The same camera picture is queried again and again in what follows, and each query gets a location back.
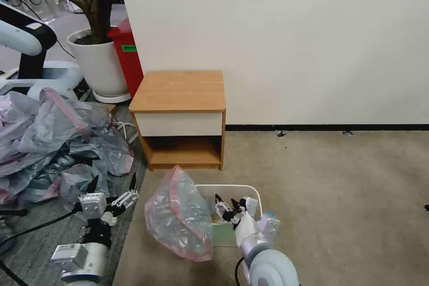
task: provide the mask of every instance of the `cabinet top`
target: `cabinet top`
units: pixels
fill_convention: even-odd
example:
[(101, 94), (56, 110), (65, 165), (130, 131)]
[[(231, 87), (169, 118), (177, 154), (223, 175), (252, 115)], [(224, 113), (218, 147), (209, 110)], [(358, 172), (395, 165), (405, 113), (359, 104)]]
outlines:
[(134, 113), (224, 110), (222, 71), (148, 71), (130, 104)]

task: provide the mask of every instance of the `potted plant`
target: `potted plant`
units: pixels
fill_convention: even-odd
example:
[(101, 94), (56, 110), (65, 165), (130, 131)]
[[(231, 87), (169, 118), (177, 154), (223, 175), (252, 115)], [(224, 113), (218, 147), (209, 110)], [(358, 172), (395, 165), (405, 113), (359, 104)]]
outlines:
[(113, 0), (69, 0), (78, 6), (89, 28), (67, 38), (84, 78), (97, 100), (120, 102), (129, 99), (122, 68), (108, 33)]

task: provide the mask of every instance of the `white wall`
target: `white wall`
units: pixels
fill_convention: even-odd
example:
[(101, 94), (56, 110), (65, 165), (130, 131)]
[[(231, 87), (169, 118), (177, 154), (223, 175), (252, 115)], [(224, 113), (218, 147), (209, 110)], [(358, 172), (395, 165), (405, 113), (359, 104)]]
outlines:
[(143, 72), (221, 68), (227, 124), (429, 123), (429, 0), (125, 0)]

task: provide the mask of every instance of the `pink-edged plastic bag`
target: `pink-edged plastic bag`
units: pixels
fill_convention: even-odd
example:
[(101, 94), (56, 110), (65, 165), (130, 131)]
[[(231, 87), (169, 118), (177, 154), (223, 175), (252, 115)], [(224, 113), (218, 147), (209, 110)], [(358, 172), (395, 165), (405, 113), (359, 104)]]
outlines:
[(209, 206), (180, 166), (167, 173), (144, 213), (149, 233), (175, 254), (193, 261), (212, 259)]

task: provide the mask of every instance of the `black baseboard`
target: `black baseboard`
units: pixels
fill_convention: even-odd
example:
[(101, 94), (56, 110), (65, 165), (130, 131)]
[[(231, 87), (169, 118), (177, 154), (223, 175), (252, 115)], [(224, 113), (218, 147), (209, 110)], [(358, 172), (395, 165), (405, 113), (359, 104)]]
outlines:
[(378, 131), (378, 130), (429, 130), (429, 124), (299, 124), (299, 125), (250, 125), (230, 124), (227, 131)]

